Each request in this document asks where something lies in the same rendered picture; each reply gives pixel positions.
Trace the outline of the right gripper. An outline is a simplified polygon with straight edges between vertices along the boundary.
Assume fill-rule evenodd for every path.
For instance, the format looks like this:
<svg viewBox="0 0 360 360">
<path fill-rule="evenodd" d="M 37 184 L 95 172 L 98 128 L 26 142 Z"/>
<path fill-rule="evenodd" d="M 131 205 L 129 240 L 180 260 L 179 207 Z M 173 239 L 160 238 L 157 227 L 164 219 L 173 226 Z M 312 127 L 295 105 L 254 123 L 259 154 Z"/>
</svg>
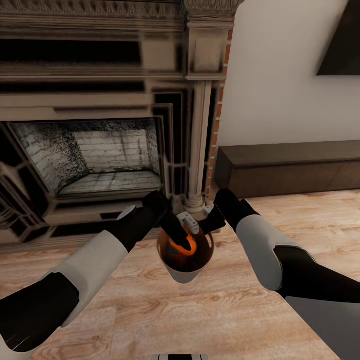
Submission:
<svg viewBox="0 0 360 360">
<path fill-rule="evenodd" d="M 198 221 L 198 225 L 204 234 L 208 234 L 218 229 L 224 228 L 226 226 L 226 222 L 225 220 L 215 219 L 211 212 L 206 219 Z"/>
</svg>

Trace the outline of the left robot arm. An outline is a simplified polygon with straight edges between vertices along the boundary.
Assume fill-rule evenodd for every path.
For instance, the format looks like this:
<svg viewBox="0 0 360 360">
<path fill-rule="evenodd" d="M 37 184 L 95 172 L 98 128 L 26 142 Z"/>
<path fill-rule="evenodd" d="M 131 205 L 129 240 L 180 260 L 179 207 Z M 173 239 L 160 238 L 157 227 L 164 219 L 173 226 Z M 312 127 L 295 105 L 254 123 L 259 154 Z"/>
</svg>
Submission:
<svg viewBox="0 0 360 360">
<path fill-rule="evenodd" d="M 78 252 L 40 281 L 0 299 L 0 360 L 29 360 L 59 328 L 69 326 L 110 276 L 159 223 L 177 245 L 191 251 L 184 224 L 200 226 L 187 211 L 177 216 L 168 197 L 155 190 L 132 205 Z"/>
</svg>

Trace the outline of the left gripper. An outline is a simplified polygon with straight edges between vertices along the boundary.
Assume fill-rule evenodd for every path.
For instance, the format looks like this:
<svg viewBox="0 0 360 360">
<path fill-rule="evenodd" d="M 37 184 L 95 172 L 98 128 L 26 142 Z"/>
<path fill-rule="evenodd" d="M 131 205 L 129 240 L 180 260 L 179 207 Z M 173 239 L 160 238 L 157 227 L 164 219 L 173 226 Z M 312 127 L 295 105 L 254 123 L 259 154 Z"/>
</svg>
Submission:
<svg viewBox="0 0 360 360">
<path fill-rule="evenodd" d="M 189 252 L 192 250 L 190 242 L 187 239 L 188 234 L 182 227 L 181 222 L 177 216 L 174 217 L 174 221 L 171 224 L 169 224 L 167 227 L 162 226 L 162 228 L 169 236 L 171 236 L 177 245 L 181 245 Z"/>
</svg>

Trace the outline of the trash can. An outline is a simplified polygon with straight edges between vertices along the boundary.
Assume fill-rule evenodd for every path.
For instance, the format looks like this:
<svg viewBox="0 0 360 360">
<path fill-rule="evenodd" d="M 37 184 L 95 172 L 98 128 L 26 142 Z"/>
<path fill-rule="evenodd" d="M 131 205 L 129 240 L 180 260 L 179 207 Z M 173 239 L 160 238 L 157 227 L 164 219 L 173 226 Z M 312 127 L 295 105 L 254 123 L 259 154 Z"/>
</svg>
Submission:
<svg viewBox="0 0 360 360">
<path fill-rule="evenodd" d="M 215 243 L 212 233 L 209 232 L 208 236 L 211 240 L 210 247 L 208 239 L 205 236 L 201 227 L 199 228 L 198 234 L 194 234 L 186 224 L 184 224 L 182 227 L 187 234 L 189 233 L 195 239 L 195 243 L 197 245 L 196 254 L 194 256 L 187 255 L 191 257 L 191 272 L 177 271 L 175 269 L 176 267 L 173 264 L 168 264 L 168 260 L 166 259 L 166 244 L 169 242 L 169 235 L 165 232 L 163 228 L 161 229 L 157 237 L 157 252 L 173 280 L 178 282 L 179 284 L 188 284 L 192 282 L 196 276 L 199 275 L 199 273 L 207 266 L 207 264 L 212 259 L 215 250 Z"/>
</svg>

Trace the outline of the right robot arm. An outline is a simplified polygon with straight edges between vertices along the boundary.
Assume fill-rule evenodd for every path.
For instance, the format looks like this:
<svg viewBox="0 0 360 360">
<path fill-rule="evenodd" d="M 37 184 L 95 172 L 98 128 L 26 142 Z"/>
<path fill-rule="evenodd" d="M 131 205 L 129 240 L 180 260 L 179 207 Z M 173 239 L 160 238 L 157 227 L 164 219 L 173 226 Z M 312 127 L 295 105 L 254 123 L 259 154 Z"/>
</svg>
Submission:
<svg viewBox="0 0 360 360">
<path fill-rule="evenodd" d="M 224 188 L 202 208 L 204 234 L 237 234 L 265 289 L 279 293 L 340 360 L 360 360 L 360 282 L 318 264 L 307 250 Z"/>
</svg>

